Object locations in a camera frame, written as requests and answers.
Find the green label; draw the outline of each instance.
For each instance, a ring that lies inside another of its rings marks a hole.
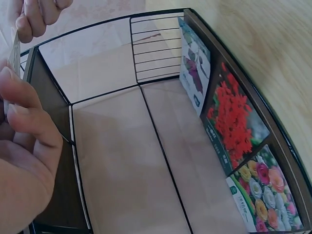
[[[214,146],[214,149],[218,155],[218,158],[221,162],[223,170],[225,174],[228,176],[232,172],[231,162],[228,156],[228,152],[225,151],[223,144],[221,143],[215,128],[211,125],[210,121],[206,119],[205,123],[205,130],[210,138],[211,143]]]
[[[237,194],[237,188],[235,186],[230,187],[232,195]]]

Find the red flower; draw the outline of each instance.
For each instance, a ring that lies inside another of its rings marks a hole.
[[[225,64],[221,65],[222,70],[228,72]],[[246,120],[252,109],[246,104],[247,96],[238,92],[235,77],[228,72],[226,78],[215,91],[219,103],[209,109],[207,117],[212,119],[213,114],[217,113],[214,127],[222,136],[222,143],[229,152],[232,166],[236,168],[243,155],[252,149],[252,133],[247,129]]]
[[[247,192],[247,194],[250,194],[250,187],[249,183],[244,181],[242,177],[239,178],[238,182],[243,186],[244,190]]]
[[[234,159],[231,159],[231,163],[232,163],[233,170],[236,169],[239,166],[238,161],[236,161]]]
[[[256,230],[257,232],[268,232],[269,230],[267,229],[267,227],[265,226],[265,223],[259,218],[255,218],[256,221]]]
[[[211,107],[208,111],[207,117],[208,119],[212,119],[214,114],[214,109]]]

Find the pink flower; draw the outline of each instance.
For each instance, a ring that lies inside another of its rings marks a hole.
[[[287,200],[288,200],[288,201],[292,201],[292,200],[293,200],[291,194],[287,194],[286,196],[287,196]]]
[[[284,177],[282,170],[279,167],[272,166],[271,169],[277,170],[281,177]]]
[[[292,215],[296,215],[296,208],[293,202],[289,203],[289,205],[287,206],[287,210],[289,210],[292,213]]]
[[[264,183],[265,185],[268,185],[270,182],[270,178],[269,178],[269,169],[267,165],[265,165],[263,162],[258,163],[257,172],[258,172],[260,181]]]
[[[249,195],[250,194],[249,183],[244,181],[242,177],[240,177],[238,181],[241,184],[241,186],[243,186],[243,188],[247,192],[247,194]]]
[[[268,176],[269,176],[269,179],[271,181],[271,184],[272,184],[273,188],[278,193],[284,192],[284,187],[285,187],[284,180],[280,176],[279,170],[277,170],[277,169],[269,169]]]
[[[265,226],[265,223],[261,220],[261,218],[257,217],[255,219],[256,221],[256,230],[257,232],[268,232],[269,230],[267,229],[267,227]]]

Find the white flower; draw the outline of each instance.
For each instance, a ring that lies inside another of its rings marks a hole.
[[[277,231],[283,232],[285,231],[285,226],[282,221],[281,212],[279,210],[275,210],[277,214]]]
[[[271,189],[269,189],[268,186],[264,186],[263,201],[265,205],[268,207],[268,209],[270,208],[275,209],[275,198]]]
[[[301,222],[299,216],[296,216],[293,220],[294,220],[295,224],[297,225],[297,227],[300,227],[302,225],[302,222]]]
[[[284,208],[286,211],[286,208],[284,206],[284,200],[283,200],[281,194],[276,194],[274,196],[274,198],[275,198],[275,203],[276,203],[277,209],[282,210]]]
[[[281,210],[282,217],[284,217],[284,216],[287,216],[287,217],[288,217],[287,211],[286,211],[286,207],[285,207],[285,206],[283,206],[282,209],[280,209],[280,210]]]
[[[250,178],[249,180],[250,191],[252,192],[255,199],[260,199],[262,197],[262,190],[257,181],[255,179]]]
[[[262,162],[262,163],[265,164],[263,158],[262,158],[260,155],[257,155],[256,158],[257,158],[258,163],[261,163],[261,162]]]
[[[287,215],[283,215],[282,221],[283,221],[283,224],[285,226],[286,231],[290,231],[292,229],[292,227],[289,224],[289,219],[288,219]]]
[[[287,193],[287,194],[290,194],[290,193],[291,193],[291,191],[290,191],[290,189],[289,189],[289,186],[288,186],[288,185],[285,185],[285,187],[284,187],[284,191],[285,191],[285,193]]]

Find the fingernail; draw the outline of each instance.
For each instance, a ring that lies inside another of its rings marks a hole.
[[[18,17],[15,24],[17,28],[23,28],[25,26],[25,23],[22,17]]]
[[[13,72],[10,68],[4,67],[2,71],[0,72],[1,77],[10,77],[12,80],[14,80]]]
[[[16,114],[21,115],[29,114],[29,110],[27,108],[15,104],[9,104],[9,109],[12,109]]]

